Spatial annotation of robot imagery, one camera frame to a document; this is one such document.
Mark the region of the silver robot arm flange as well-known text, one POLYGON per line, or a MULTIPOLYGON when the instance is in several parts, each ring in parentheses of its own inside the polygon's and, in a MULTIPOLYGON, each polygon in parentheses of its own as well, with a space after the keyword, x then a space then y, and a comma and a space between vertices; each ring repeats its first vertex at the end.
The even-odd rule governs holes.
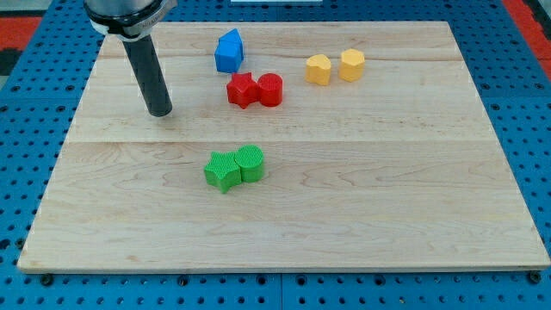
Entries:
POLYGON ((98 33, 129 42, 149 35, 176 6, 177 0, 84 0, 85 13, 98 33))

